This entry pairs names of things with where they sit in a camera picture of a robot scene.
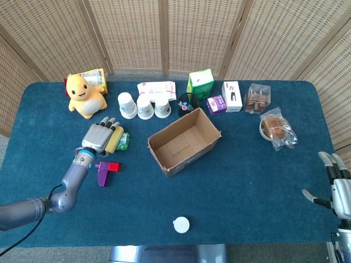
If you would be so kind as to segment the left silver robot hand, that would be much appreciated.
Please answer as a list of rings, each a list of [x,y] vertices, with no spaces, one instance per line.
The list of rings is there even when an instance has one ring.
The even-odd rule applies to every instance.
[[[106,147],[112,137],[113,132],[120,125],[114,117],[104,117],[99,123],[90,126],[82,140],[82,148],[89,150],[93,154],[108,155]]]

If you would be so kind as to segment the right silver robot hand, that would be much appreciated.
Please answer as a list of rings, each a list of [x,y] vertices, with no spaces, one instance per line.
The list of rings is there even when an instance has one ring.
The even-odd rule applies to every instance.
[[[327,201],[313,196],[306,189],[302,194],[307,200],[327,209],[332,209],[341,220],[351,220],[351,173],[343,160],[335,153],[318,152],[319,158],[323,161],[329,177],[332,200]]]

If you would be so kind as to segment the yellow sponge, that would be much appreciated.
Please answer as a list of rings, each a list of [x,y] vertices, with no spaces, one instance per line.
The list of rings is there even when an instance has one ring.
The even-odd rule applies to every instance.
[[[115,152],[116,147],[117,147],[117,145],[118,145],[118,143],[119,143],[119,141],[120,141],[120,139],[121,139],[123,133],[124,133],[124,129],[123,129],[122,127],[120,127],[120,126],[118,126],[118,127],[114,130],[114,132],[113,132],[113,134],[112,134],[112,136],[111,136],[111,138],[110,138],[110,140],[109,140],[109,142],[107,143],[107,146],[106,146],[106,148],[105,148],[105,151],[106,151],[107,153],[112,154],[112,153]]]

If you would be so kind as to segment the green wet wipes pack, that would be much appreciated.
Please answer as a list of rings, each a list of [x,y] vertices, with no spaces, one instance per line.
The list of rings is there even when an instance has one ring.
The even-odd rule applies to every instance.
[[[131,135],[129,133],[123,133],[117,146],[116,151],[125,151],[129,147]]]

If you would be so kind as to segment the purple and red toy block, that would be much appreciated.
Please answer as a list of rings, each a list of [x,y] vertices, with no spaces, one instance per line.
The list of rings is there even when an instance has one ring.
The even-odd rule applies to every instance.
[[[98,185],[105,187],[109,172],[119,172],[120,163],[117,162],[97,162],[94,167],[98,170]]]

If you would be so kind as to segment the brown cardboard box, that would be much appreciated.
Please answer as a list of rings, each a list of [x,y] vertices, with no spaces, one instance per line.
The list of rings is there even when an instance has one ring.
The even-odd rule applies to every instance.
[[[221,138],[203,109],[197,108],[148,138],[148,148],[167,178],[214,148]]]

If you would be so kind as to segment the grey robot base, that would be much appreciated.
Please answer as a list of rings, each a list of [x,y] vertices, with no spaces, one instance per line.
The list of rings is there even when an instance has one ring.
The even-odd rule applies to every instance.
[[[114,246],[109,263],[229,263],[225,244]]]

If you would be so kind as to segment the yellow snack box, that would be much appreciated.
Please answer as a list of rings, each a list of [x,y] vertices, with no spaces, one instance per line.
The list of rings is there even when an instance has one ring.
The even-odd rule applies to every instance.
[[[96,68],[90,71],[80,73],[82,76],[91,86],[93,87],[101,87],[101,93],[107,94],[107,83],[105,78],[105,72],[103,68]]]

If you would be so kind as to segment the green tissue box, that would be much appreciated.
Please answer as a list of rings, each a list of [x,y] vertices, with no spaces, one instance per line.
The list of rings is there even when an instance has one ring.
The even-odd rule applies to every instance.
[[[199,100],[209,97],[212,92],[214,78],[210,68],[189,73],[187,93],[195,94]]]

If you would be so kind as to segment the small purple box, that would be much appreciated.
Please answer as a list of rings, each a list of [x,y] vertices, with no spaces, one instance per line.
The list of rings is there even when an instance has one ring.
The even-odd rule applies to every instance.
[[[206,105],[211,116],[223,114],[227,110],[227,105],[221,95],[207,98]]]

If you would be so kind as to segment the clear box of brown cups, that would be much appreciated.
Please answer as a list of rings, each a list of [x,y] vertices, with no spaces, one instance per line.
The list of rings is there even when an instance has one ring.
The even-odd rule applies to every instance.
[[[271,103],[271,86],[252,83],[244,97],[244,111],[261,114]]]

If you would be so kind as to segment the white box with black print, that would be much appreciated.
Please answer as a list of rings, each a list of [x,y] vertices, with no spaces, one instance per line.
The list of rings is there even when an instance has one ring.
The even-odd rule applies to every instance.
[[[222,97],[227,106],[226,113],[239,112],[242,109],[242,98],[238,81],[223,82]]]

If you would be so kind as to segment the yellow plush dinosaur toy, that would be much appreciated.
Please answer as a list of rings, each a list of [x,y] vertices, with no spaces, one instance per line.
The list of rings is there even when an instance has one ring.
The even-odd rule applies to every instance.
[[[103,87],[90,85],[82,76],[69,74],[66,91],[70,97],[69,111],[76,110],[85,119],[91,119],[95,113],[107,108],[103,97]]]

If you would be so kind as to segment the white paper cup stack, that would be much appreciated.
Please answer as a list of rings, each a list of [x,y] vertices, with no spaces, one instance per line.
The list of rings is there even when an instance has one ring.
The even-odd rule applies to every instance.
[[[137,115],[137,105],[130,93],[122,92],[118,95],[120,113],[125,119],[132,119]]]
[[[139,118],[148,120],[154,115],[154,108],[149,98],[142,94],[137,99],[137,110]]]
[[[171,114],[171,107],[168,99],[164,96],[156,98],[154,111],[158,118],[167,118]]]

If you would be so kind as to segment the clear plastic bag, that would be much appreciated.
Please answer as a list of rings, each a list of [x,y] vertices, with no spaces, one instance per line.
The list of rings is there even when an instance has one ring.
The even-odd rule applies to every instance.
[[[288,147],[288,148],[294,148],[296,144],[298,144],[298,139],[297,135],[293,131],[290,123],[287,121],[287,119],[282,115],[280,107],[276,107],[262,115],[259,116],[261,121],[260,121],[260,126],[259,126],[259,132],[261,136],[270,141],[274,150],[279,151],[283,147]],[[270,139],[269,137],[266,136],[264,127],[263,127],[263,120],[268,117],[279,117],[283,118],[286,121],[286,124],[284,125],[284,130],[285,130],[285,136],[283,139]]]

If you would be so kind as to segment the white pink tissue pack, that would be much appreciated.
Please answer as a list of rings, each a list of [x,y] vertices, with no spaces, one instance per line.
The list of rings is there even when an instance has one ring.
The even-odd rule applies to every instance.
[[[139,95],[144,94],[151,102],[159,97],[165,97],[168,101],[174,101],[176,96],[176,84],[172,81],[142,82],[137,84]]]

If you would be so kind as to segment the brown bread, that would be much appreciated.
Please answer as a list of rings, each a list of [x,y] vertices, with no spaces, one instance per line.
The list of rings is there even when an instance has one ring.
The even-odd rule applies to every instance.
[[[285,136],[284,125],[286,121],[279,117],[268,117],[263,120],[263,127],[270,139],[283,139]]]

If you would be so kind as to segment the blue carpet table cover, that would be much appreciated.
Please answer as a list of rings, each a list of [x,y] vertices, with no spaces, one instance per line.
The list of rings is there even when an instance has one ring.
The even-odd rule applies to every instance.
[[[303,189],[331,197],[318,152],[333,152],[316,88],[307,81],[267,81],[271,108],[280,107],[298,144],[275,151],[259,131],[260,118],[246,112],[212,116],[222,137],[214,148],[171,178],[148,149],[148,138],[178,119],[120,115],[118,94],[138,97],[137,83],[109,82],[106,110],[85,119],[68,109],[61,82],[29,85],[21,99],[2,167],[0,205],[61,190],[61,180],[91,124],[115,117],[131,141],[106,157],[121,170],[100,187],[90,169],[75,208],[47,214],[24,247],[185,245],[216,243],[326,242],[337,230],[332,211],[313,204]],[[184,216],[188,232],[173,221]]]

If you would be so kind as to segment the black mesh pen holder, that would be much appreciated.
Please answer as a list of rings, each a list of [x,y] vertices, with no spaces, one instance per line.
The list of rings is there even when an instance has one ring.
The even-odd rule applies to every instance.
[[[193,110],[199,107],[199,99],[198,96],[194,93],[184,93],[182,94],[177,101],[178,105],[178,116],[183,117],[184,115],[191,113]],[[182,105],[187,105],[190,111],[181,111],[180,107]]]

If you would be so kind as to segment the wicker folding screen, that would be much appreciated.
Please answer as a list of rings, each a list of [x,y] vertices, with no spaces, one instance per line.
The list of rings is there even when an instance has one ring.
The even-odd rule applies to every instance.
[[[351,0],[0,0],[1,135],[29,84],[97,67],[310,81],[351,145]]]

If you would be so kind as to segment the white round lid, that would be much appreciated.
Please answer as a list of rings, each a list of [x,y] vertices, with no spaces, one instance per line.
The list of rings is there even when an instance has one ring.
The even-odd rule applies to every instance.
[[[184,234],[190,228],[189,220],[184,216],[179,216],[173,221],[173,227],[177,233]]]

